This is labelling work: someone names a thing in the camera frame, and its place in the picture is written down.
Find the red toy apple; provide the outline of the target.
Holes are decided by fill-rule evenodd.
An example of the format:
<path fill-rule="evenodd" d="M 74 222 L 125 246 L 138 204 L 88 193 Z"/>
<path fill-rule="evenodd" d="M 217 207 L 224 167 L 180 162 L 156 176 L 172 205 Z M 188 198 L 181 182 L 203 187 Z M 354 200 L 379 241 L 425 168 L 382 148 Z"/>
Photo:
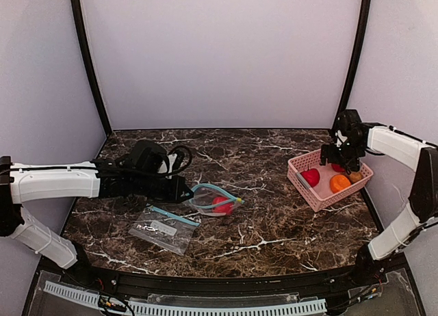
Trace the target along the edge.
<path fill-rule="evenodd" d="M 302 171 L 300 174 L 310 187 L 315 187 L 320 182 L 320 173 L 316 168 Z"/>

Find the red toy fruit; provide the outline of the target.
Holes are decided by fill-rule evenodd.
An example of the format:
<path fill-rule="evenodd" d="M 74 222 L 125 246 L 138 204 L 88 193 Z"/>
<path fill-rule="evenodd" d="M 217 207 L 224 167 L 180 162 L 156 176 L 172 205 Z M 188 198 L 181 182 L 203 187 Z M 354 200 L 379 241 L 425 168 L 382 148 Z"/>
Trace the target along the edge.
<path fill-rule="evenodd" d="M 218 196 L 213 199 L 212 211 L 214 214 L 231 215 L 234 209 L 234 201 L 224 196 Z"/>

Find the large clear zip bag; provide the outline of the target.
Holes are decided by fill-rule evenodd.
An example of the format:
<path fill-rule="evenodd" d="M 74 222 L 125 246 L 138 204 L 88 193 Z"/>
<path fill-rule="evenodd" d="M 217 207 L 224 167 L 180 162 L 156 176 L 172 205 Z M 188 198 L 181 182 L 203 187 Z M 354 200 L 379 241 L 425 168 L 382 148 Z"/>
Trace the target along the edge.
<path fill-rule="evenodd" d="M 198 211 L 201 215 L 209 217 L 222 217 L 231 215 L 245 201 L 230 194 L 221 187 L 204 183 L 192 188 L 193 197 L 184 202 L 184 205 Z"/>

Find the brown toy kiwi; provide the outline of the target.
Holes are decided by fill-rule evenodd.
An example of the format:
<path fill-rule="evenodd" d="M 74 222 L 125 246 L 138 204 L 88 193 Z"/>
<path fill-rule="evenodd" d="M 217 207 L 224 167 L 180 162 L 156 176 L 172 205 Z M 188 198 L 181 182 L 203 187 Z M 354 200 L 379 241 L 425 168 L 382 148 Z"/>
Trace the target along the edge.
<path fill-rule="evenodd" d="M 363 179 L 363 175 L 360 172 L 351 172 L 348 175 L 348 178 L 352 184 L 355 184 Z"/>

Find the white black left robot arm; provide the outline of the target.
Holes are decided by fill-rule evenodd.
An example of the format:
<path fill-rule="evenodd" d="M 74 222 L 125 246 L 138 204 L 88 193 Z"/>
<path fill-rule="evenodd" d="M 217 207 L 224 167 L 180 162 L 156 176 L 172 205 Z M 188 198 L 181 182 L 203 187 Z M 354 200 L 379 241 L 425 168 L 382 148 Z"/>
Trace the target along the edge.
<path fill-rule="evenodd" d="M 24 203 L 52 198 L 144 196 L 159 203 L 193 197 L 180 175 L 193 160 L 183 145 L 166 150 L 141 140 L 117 159 L 31 166 L 1 157 L 1 236 L 15 239 L 66 270 L 89 267 L 83 248 L 38 221 Z"/>

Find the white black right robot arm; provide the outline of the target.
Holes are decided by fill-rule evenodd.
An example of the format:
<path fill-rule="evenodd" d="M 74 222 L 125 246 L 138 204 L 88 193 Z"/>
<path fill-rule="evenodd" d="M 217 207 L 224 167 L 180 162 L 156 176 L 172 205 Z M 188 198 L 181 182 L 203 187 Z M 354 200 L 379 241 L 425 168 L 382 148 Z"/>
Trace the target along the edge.
<path fill-rule="evenodd" d="M 384 261 L 437 223 L 436 144 L 392 125 L 364 122 L 352 113 L 337 117 L 331 137 L 331 143 L 322 146 L 321 162 L 354 172 L 363 157 L 376 157 L 370 163 L 372 192 L 380 196 L 378 206 L 388 202 L 393 216 L 358 254 L 361 261 Z"/>

